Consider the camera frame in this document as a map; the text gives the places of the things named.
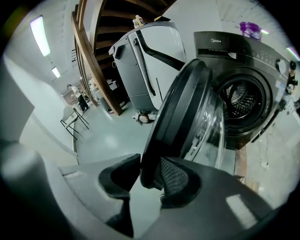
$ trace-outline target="ceiling light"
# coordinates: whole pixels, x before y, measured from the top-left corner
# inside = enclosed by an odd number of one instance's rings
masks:
[[[264,33],[264,34],[269,34],[269,32],[264,30],[264,29],[262,29],[261,32]]]
[[[55,75],[57,78],[60,77],[60,73],[58,72],[58,70],[57,70],[56,67],[52,68],[51,70],[53,71],[54,75]]]
[[[42,52],[42,55],[45,57],[50,54],[50,48],[47,42],[45,29],[44,29],[44,22],[43,16],[39,16],[32,22],[30,22],[30,27],[33,33],[33,36],[37,42],[39,49]]]
[[[292,55],[294,55],[294,57],[295,57],[298,61],[300,61],[299,57],[297,56],[297,53],[295,53],[295,52],[291,49],[291,47],[287,47],[287,50],[288,50]]]

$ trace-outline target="open washing machine door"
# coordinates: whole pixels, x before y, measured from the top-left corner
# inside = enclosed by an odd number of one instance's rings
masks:
[[[170,87],[142,157],[141,181],[162,188],[160,157],[179,157],[220,168],[225,149],[224,102],[211,88],[203,61],[186,64]]]

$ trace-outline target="white ceiling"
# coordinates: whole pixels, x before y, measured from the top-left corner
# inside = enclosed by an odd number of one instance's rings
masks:
[[[216,0],[223,31],[241,34],[240,22],[252,22],[270,32],[262,42],[289,60],[296,60],[286,48],[292,46],[277,20],[257,0]]]
[[[15,31],[6,53],[12,60],[40,80],[53,86],[59,93],[66,92],[68,83],[79,82],[77,61],[71,61],[74,35],[71,12],[79,0],[46,0],[36,6]],[[30,22],[43,15],[45,33],[51,53],[43,57],[33,37]],[[60,78],[51,69],[57,67]]]

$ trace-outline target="chair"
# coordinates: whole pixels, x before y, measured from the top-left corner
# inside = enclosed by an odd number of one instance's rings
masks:
[[[88,126],[84,123],[84,121],[89,124],[84,118],[82,115],[79,114],[79,112],[76,110],[76,108],[72,108],[70,105],[67,105],[65,106],[64,108],[64,111],[63,111],[63,116],[62,116],[62,119],[60,120],[61,124],[64,126],[64,128],[77,140],[77,138],[69,131],[68,128],[71,128],[73,129],[75,132],[77,132],[74,128],[72,128],[70,125],[73,123],[73,122],[76,122],[78,119],[81,120],[81,122],[85,125],[85,127],[87,129]]]

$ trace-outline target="purple bucket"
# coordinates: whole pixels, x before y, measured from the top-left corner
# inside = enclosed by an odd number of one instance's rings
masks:
[[[262,41],[261,28],[252,22],[241,22],[240,30],[242,31],[243,36],[252,38],[259,42]]]

